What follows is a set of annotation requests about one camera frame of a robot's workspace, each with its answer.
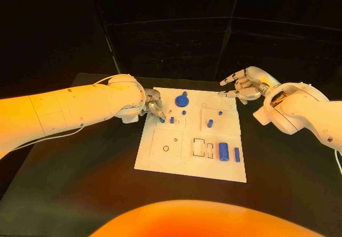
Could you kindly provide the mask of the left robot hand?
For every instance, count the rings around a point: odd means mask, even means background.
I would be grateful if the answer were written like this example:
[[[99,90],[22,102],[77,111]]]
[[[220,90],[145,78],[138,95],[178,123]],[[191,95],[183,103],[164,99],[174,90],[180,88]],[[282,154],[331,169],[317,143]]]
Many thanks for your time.
[[[149,88],[145,89],[145,92],[146,92],[146,112],[152,113],[162,120],[167,120],[161,92]]]

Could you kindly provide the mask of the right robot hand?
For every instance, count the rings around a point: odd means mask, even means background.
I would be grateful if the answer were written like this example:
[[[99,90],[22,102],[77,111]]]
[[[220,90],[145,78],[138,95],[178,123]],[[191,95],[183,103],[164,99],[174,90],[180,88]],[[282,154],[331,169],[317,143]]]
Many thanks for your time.
[[[234,82],[236,89],[222,91],[219,96],[237,98],[245,105],[262,96],[268,97],[273,88],[282,85],[278,79],[263,69],[255,66],[236,72],[222,81],[220,85],[224,86],[232,82]]]

